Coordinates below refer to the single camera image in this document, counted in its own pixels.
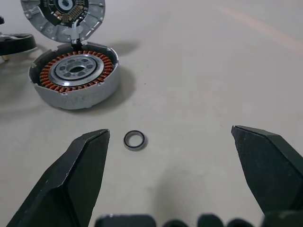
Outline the grey motor stator housing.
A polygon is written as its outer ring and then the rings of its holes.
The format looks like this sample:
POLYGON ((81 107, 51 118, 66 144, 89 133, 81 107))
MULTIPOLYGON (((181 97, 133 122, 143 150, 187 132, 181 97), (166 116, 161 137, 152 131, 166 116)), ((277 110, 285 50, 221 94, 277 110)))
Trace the grey motor stator housing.
POLYGON ((91 42, 46 51, 33 61, 28 74, 39 96, 64 110, 99 104, 117 91, 121 81, 116 51, 91 42))

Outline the small round grey disc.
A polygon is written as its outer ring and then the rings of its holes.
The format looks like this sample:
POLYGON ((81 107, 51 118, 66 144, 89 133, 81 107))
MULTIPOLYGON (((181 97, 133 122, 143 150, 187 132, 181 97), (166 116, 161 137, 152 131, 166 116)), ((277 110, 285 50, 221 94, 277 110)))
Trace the small round grey disc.
POLYGON ((45 37, 60 43, 87 40, 102 24, 105 0, 20 0, 24 15, 45 37))

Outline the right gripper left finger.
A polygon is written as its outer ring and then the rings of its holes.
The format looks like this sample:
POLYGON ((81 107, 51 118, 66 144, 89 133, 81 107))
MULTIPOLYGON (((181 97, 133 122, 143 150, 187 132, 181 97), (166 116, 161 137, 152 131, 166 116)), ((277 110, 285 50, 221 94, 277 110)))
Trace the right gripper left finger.
POLYGON ((46 169, 6 227, 88 227, 109 138, 108 129, 76 138, 46 169))

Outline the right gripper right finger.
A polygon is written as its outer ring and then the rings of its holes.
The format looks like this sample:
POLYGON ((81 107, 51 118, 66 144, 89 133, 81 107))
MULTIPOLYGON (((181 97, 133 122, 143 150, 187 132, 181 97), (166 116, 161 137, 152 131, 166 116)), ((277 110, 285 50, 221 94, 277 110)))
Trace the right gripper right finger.
POLYGON ((261 210, 303 211, 303 157, 278 134, 240 125, 231 133, 261 210))

